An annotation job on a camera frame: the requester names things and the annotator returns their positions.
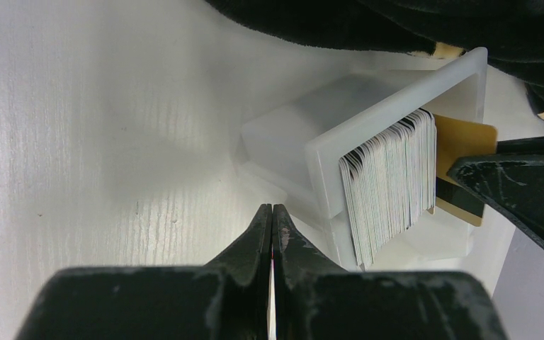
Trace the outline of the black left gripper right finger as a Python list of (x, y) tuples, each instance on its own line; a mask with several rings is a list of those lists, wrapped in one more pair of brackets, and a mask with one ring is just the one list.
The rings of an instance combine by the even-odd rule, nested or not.
[(482, 284), (457, 271), (350, 272), (272, 212), (278, 339), (505, 339)]

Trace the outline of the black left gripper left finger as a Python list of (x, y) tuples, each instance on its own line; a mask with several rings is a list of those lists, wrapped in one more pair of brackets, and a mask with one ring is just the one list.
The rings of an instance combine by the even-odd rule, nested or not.
[(272, 207), (202, 266), (72, 267), (42, 287), (19, 339), (267, 339)]

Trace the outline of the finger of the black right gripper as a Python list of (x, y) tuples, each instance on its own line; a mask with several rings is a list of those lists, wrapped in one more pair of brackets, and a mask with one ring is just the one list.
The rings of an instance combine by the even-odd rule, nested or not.
[(544, 250), (544, 137), (501, 141), (470, 157), (453, 177)]

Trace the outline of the clear plastic card box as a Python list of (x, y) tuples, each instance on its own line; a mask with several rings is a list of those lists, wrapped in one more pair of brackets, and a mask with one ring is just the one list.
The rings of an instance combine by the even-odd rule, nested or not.
[(282, 190), (305, 234), (350, 271), (433, 268), (467, 256), (478, 218), (440, 187), (459, 154), (493, 152), (482, 122), (487, 51), (386, 52), (242, 127), (246, 167)]

